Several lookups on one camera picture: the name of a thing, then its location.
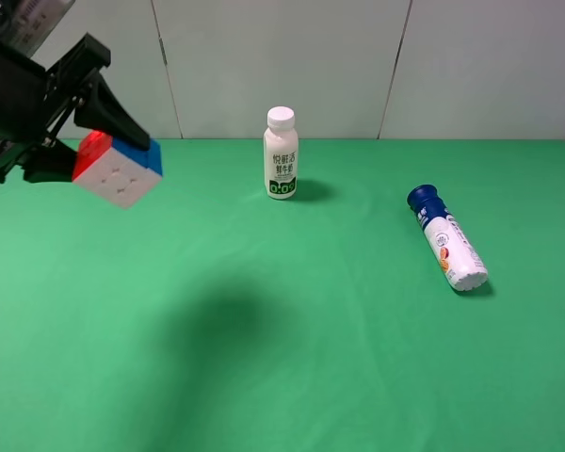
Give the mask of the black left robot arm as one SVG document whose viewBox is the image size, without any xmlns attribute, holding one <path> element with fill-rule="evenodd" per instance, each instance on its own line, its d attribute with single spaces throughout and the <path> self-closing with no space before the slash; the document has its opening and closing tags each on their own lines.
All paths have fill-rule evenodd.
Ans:
<svg viewBox="0 0 565 452">
<path fill-rule="evenodd" d="M 146 152 L 150 137 L 123 109 L 101 70 L 110 50 L 85 34 L 50 68 L 32 56 L 70 1 L 0 2 L 0 184 L 15 166 L 29 183 L 69 182 L 77 153 L 57 135 L 68 119 Z"/>
</svg>

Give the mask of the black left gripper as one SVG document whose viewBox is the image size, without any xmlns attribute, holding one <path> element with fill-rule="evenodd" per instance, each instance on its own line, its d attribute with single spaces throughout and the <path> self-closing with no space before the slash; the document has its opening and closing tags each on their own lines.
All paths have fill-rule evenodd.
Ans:
<svg viewBox="0 0 565 452">
<path fill-rule="evenodd" d="M 79 127 L 149 150 L 149 134 L 100 74 L 110 62 L 90 34 L 49 69 L 0 42 L 0 184 L 16 166 L 31 184 L 71 183 L 77 152 L 57 139 L 71 115 Z"/>
</svg>

